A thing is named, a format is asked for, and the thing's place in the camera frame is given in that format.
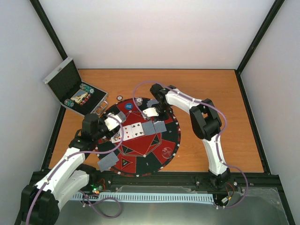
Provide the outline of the dealt card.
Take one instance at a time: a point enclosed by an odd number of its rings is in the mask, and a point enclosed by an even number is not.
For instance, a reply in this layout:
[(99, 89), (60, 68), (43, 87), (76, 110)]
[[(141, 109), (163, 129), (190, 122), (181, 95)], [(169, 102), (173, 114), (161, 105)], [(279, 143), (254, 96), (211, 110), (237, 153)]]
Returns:
[(119, 158), (114, 152), (109, 153), (102, 159), (100, 159), (97, 163), (100, 172), (109, 170), (112, 166), (116, 165), (117, 162), (119, 161)]
[(148, 108), (153, 108), (156, 107), (156, 105), (158, 105), (158, 101), (156, 99), (151, 99), (147, 102), (147, 107)]

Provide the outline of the blue playing card deck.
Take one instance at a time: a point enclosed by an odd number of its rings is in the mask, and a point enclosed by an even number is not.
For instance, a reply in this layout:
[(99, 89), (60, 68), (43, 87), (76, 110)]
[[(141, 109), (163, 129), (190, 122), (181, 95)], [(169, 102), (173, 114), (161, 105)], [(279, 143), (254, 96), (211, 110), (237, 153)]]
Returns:
[(120, 123), (123, 123), (126, 121), (126, 115), (123, 112), (119, 112), (118, 114), (116, 114), (116, 118), (118, 119), (118, 121)]

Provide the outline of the blue orange ten chip stack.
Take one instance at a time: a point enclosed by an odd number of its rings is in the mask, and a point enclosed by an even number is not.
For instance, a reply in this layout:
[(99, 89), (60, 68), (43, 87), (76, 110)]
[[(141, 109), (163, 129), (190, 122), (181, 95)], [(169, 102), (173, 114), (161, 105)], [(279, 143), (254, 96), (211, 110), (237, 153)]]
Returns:
[(135, 98), (135, 103), (137, 106), (141, 106), (143, 104), (143, 98), (142, 97)]

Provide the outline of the single hundred chip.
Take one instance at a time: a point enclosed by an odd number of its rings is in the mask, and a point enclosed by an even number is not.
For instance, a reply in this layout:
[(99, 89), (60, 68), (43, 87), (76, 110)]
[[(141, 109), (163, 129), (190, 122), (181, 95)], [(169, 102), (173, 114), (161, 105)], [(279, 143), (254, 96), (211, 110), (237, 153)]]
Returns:
[(121, 101), (122, 99), (123, 99), (123, 96), (121, 96), (121, 95), (117, 96), (118, 101)]

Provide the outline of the queen of hearts card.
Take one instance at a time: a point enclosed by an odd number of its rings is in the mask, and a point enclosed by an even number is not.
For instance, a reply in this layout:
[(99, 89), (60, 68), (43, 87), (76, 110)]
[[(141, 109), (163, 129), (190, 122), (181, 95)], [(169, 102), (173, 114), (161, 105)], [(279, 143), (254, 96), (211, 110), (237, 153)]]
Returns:
[(114, 134), (114, 136), (111, 138), (111, 142), (112, 143), (118, 143), (121, 140), (123, 140), (123, 132), (120, 129), (116, 134)]

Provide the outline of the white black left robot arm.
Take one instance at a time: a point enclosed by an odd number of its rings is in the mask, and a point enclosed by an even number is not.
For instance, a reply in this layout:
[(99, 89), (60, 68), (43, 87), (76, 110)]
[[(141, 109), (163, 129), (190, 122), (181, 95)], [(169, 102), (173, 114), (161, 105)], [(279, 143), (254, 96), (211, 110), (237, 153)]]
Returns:
[(34, 185), (21, 193), (19, 214), (27, 225), (53, 225), (61, 209), (83, 187), (94, 188), (98, 178), (84, 161), (94, 151), (99, 139), (122, 129), (124, 118), (112, 113), (98, 117), (85, 115), (66, 152), (54, 168)]

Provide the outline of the red black triangular token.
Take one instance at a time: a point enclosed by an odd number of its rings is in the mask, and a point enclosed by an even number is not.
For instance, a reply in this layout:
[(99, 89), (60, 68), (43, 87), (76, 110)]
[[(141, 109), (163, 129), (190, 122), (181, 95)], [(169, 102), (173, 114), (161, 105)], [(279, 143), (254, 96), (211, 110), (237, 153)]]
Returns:
[(129, 164), (131, 164), (131, 161), (129, 161), (129, 160), (125, 159), (125, 158), (121, 159), (121, 168), (125, 168)]

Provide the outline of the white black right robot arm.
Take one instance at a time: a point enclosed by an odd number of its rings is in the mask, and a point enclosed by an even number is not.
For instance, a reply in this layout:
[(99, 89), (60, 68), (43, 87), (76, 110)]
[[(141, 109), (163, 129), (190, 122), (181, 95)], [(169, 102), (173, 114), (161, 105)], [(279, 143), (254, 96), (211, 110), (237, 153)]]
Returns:
[(162, 87), (154, 84), (150, 92), (157, 100), (151, 108), (143, 113), (153, 117), (155, 121), (164, 121), (171, 106), (175, 106), (190, 116), (192, 130), (197, 138), (201, 139), (209, 161), (210, 183), (214, 189), (222, 188), (230, 179), (230, 169), (225, 162), (220, 143), (222, 122), (219, 112), (210, 99), (194, 99), (179, 91), (174, 86)]

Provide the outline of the clear dealer button disc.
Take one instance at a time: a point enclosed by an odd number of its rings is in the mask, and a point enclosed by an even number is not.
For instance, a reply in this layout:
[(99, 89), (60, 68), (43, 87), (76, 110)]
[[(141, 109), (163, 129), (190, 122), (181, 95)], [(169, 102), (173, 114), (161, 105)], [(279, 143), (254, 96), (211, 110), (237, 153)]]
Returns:
[(169, 159), (173, 156), (173, 150), (169, 147), (164, 147), (161, 150), (162, 157), (165, 159)]

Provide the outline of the blue small blind button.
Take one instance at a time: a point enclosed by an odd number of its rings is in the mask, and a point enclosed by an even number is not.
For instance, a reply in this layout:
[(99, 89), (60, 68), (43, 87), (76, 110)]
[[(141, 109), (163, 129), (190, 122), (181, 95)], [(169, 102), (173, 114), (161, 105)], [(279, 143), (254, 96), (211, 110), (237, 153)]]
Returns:
[(126, 103), (125, 104), (125, 109), (126, 110), (132, 110), (132, 108), (133, 108), (133, 104), (132, 103)]

